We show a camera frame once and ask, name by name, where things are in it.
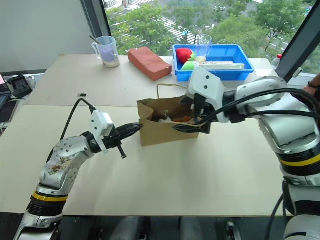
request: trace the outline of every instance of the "clear plastic cup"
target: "clear plastic cup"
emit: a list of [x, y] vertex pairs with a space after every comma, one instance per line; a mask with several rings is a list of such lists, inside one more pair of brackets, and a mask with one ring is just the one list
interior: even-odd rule
[[98, 56], [98, 59], [101, 59], [103, 64], [108, 68], [119, 66], [120, 61], [117, 51], [117, 41], [112, 36], [101, 36], [98, 37], [97, 40], [101, 44], [93, 42], [91, 46]]
[[203, 63], [207, 60], [207, 56], [210, 52], [210, 46], [212, 44], [212, 38], [206, 34], [198, 34], [196, 40], [195, 60], [198, 63]]

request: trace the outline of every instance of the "wall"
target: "wall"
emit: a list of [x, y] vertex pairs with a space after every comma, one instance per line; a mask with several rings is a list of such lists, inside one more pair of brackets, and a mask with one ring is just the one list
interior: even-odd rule
[[47, 69], [60, 54], [93, 54], [80, 0], [0, 0], [0, 72]]

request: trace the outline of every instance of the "blue plastic tray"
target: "blue plastic tray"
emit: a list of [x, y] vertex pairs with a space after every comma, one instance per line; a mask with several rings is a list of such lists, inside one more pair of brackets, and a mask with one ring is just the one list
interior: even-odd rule
[[[187, 48], [196, 51], [195, 45], [173, 45], [173, 60], [175, 75], [179, 82], [187, 82], [192, 75], [192, 70], [181, 70], [183, 64], [177, 59], [176, 49]], [[207, 61], [226, 62], [232, 61], [235, 64], [244, 64], [243, 70], [210, 70], [222, 81], [244, 81], [250, 73], [254, 72], [254, 67], [249, 62], [246, 54], [239, 45], [211, 45]]]

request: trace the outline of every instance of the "yellow stripe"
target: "yellow stripe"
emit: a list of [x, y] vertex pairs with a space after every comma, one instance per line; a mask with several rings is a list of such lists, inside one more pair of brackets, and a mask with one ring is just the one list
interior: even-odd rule
[[44, 202], [64, 202], [68, 199], [68, 196], [63, 196], [63, 197], [41, 196], [41, 195], [37, 194], [36, 192], [34, 192], [32, 194], [32, 196], [35, 199], [38, 199], [38, 200], [44, 201]]
[[303, 166], [308, 166], [311, 164], [315, 164], [317, 162], [320, 161], [320, 154], [310, 158], [308, 160], [304, 160], [304, 161], [297, 161], [297, 162], [291, 162], [291, 161], [283, 161], [280, 159], [280, 163], [287, 165], [287, 166], [291, 166], [291, 167], [303, 167]]

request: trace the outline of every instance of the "white bottle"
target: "white bottle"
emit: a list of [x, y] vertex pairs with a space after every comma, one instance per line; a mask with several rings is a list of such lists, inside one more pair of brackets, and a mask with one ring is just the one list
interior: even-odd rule
[[282, 54], [278, 54], [272, 61], [271, 65], [273, 69], [276, 69], [279, 66], [280, 59], [282, 58]]

